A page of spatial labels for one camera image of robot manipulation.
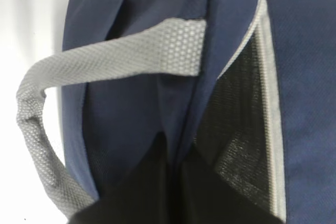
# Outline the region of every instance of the navy blue backpack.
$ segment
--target navy blue backpack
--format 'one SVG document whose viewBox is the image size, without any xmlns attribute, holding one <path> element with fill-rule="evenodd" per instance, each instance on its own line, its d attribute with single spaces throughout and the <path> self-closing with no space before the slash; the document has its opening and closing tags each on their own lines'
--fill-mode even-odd
<svg viewBox="0 0 336 224">
<path fill-rule="evenodd" d="M 70 0 L 63 49 L 17 120 L 70 224 L 336 223 L 336 0 Z"/>
</svg>

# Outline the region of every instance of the zipper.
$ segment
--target zipper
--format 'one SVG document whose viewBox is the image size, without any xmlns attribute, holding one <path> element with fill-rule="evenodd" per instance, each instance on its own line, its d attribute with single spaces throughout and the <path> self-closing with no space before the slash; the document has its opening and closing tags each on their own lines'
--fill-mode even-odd
<svg viewBox="0 0 336 224">
<path fill-rule="evenodd" d="M 270 211 L 274 216 L 286 222 L 284 149 L 282 143 L 279 91 L 270 19 L 266 2 L 262 5 L 261 11 L 262 15 L 256 27 L 255 36 L 264 107 Z"/>
</svg>

